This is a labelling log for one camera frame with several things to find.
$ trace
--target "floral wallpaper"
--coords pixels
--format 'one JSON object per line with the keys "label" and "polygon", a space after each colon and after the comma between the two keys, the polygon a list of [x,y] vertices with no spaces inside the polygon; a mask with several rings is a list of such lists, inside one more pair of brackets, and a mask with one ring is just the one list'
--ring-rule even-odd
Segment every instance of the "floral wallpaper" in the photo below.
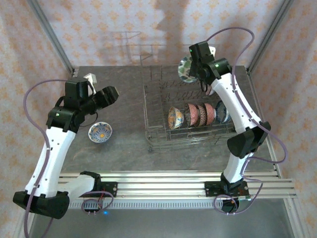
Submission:
{"label": "floral wallpaper", "polygon": [[[316,19],[315,0],[295,1],[252,74],[265,119],[288,148],[282,173],[295,181],[311,237],[317,234]],[[282,148],[274,149],[282,159]]]}
{"label": "floral wallpaper", "polygon": [[[188,46],[229,26],[254,31],[241,56],[248,66],[283,0],[39,0],[70,62],[86,65],[178,63]],[[250,40],[227,31],[210,40],[230,62]]]}
{"label": "floral wallpaper", "polygon": [[[44,140],[28,122],[23,96],[36,82],[69,77],[25,0],[0,1],[0,237],[11,238],[23,209],[12,202],[22,191]],[[42,85],[29,96],[30,115],[42,127],[63,85]]]}

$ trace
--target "purple cable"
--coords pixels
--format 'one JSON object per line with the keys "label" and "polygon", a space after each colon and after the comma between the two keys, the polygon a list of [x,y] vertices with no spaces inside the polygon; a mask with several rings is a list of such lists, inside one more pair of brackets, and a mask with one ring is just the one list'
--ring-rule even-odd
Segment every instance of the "purple cable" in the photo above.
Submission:
{"label": "purple cable", "polygon": [[96,203],[101,207],[97,212],[95,212],[95,214],[104,211],[105,209],[107,209],[107,208],[113,203],[113,200],[114,200],[113,195],[112,195],[111,193],[109,193],[109,192],[106,192],[106,191],[92,191],[92,192],[86,192],[86,193],[84,193],[83,195],[96,194],[96,193],[103,193],[103,194],[109,195],[109,196],[111,197],[111,202],[110,202],[105,208],[103,208],[103,205],[102,205],[101,202],[99,202],[99,201],[97,201],[97,200],[95,200],[95,199],[92,199],[92,198],[87,199],[87,200],[83,201],[83,203],[81,204],[81,210],[82,210],[83,212],[89,214],[89,212],[86,212],[85,209],[84,209],[84,205],[85,205],[85,203],[88,202],[88,201],[94,201],[94,202],[96,202]]}
{"label": "purple cable", "polygon": [[216,206],[215,206],[216,200],[217,200],[219,197],[227,197],[227,198],[230,198],[232,201],[234,201],[235,206],[236,206],[236,208],[237,208],[237,204],[236,204],[235,200],[234,200],[231,196],[225,195],[225,194],[220,194],[220,195],[216,196],[215,199],[214,199],[214,201],[213,201],[213,207],[215,208],[215,210],[216,210],[217,212],[219,212],[219,213],[221,213],[221,214],[224,214],[224,215],[240,214],[240,213],[243,213],[243,212],[245,212],[246,210],[248,210],[248,209],[251,207],[251,205],[254,203],[255,199],[257,198],[257,196],[259,195],[259,193],[260,193],[260,191],[261,191],[261,189],[262,189],[262,187],[263,187],[263,182],[262,182],[262,181],[260,181],[260,180],[258,180],[258,179],[255,179],[255,178],[248,178],[248,177],[245,177],[245,176],[243,175],[244,170],[246,169],[246,167],[247,167],[248,162],[250,161],[250,159],[257,159],[257,160],[265,161],[265,162],[268,162],[268,163],[271,163],[271,164],[280,164],[280,163],[283,163],[283,162],[284,162],[285,160],[287,160],[287,158],[288,158],[288,151],[287,151],[287,148],[286,148],[285,144],[284,144],[276,135],[274,135],[271,131],[269,131],[269,130],[267,130],[266,128],[264,128],[263,126],[261,126],[256,120],[254,120],[254,119],[252,118],[252,115],[250,114],[250,112],[248,111],[248,109],[246,108],[246,106],[244,105],[244,103],[243,103],[243,101],[242,101],[242,99],[241,99],[241,97],[240,97],[238,91],[236,91],[236,85],[235,85],[235,70],[236,70],[236,65],[237,65],[237,62],[238,62],[239,57],[242,55],[242,53],[243,53],[243,52],[252,44],[252,42],[254,41],[254,38],[255,38],[254,33],[253,33],[251,30],[249,30],[249,29],[247,29],[247,28],[244,28],[244,27],[228,27],[228,28],[224,28],[224,29],[219,30],[219,31],[217,31],[216,33],[212,34],[210,37],[207,38],[206,41],[209,41],[212,37],[214,37],[215,35],[217,35],[217,34],[223,32],[223,31],[232,30],[232,29],[240,29],[240,30],[247,31],[247,32],[249,32],[249,33],[251,34],[251,36],[252,36],[251,41],[243,48],[243,50],[241,51],[241,53],[240,53],[240,54],[238,55],[238,57],[236,58],[236,60],[235,60],[235,62],[234,62],[234,64],[233,64],[233,67],[232,67],[231,83],[232,83],[232,87],[233,87],[233,90],[234,90],[234,92],[235,92],[235,95],[236,95],[236,97],[237,97],[239,103],[241,104],[243,110],[244,110],[245,113],[248,115],[249,119],[250,119],[255,125],[257,125],[259,128],[261,128],[263,131],[265,131],[267,134],[269,134],[269,135],[272,136],[274,139],[276,139],[277,142],[282,146],[285,155],[284,155],[284,158],[283,158],[281,161],[270,161],[270,160],[266,160],[266,159],[264,159],[264,158],[260,158],[260,157],[256,157],[256,156],[251,156],[251,157],[249,157],[249,158],[244,162],[244,164],[243,164],[243,166],[242,166],[242,169],[241,169],[241,172],[240,172],[240,175],[241,175],[241,177],[242,177],[243,179],[260,182],[261,185],[260,185],[260,187],[259,187],[259,190],[258,190],[258,192],[256,193],[256,195],[254,196],[254,198],[251,200],[250,204],[249,204],[245,209],[243,209],[242,211],[236,212],[236,213],[224,213],[224,212],[220,211],[218,208],[216,208]]}
{"label": "purple cable", "polygon": [[[26,100],[27,100],[27,97],[29,96],[30,92],[37,86],[43,84],[43,83],[47,83],[47,82],[66,82],[67,80],[63,80],[63,79],[50,79],[50,80],[45,80],[45,81],[42,81],[42,82],[39,82],[37,84],[35,84],[33,87],[29,88],[29,90],[25,93],[24,95],[24,98],[23,98],[23,108],[24,108],[24,113],[27,117],[27,119],[30,121],[30,123],[35,126],[43,135],[44,137],[44,140],[45,140],[45,143],[46,143],[46,148],[48,148],[46,150],[46,155],[45,155],[45,160],[44,160],[44,163],[43,163],[43,166],[41,168],[41,171],[39,173],[39,176],[38,178],[36,179],[35,183],[34,183],[34,187],[31,191],[31,194],[30,194],[30,197],[29,197],[29,200],[28,200],[28,203],[26,205],[26,208],[25,208],[25,214],[24,214],[24,235],[26,238],[29,238],[30,235],[28,233],[28,217],[29,217],[29,213],[30,213],[30,208],[31,208],[31,204],[32,204],[32,200],[33,200],[33,197],[34,197],[34,194],[35,194],[35,191],[40,183],[40,180],[43,176],[43,173],[46,169],[46,166],[48,165],[48,162],[49,162],[49,158],[50,158],[50,140],[48,138],[48,136],[46,135],[45,131],[39,126],[36,124],[35,121],[32,120],[32,118],[30,117],[29,115],[29,112],[28,112],[28,109],[27,109],[27,106],[26,106]],[[49,228],[52,224],[52,221],[53,221],[53,218],[51,218],[44,234],[42,235],[42,237],[44,237],[47,232],[49,231]]]}

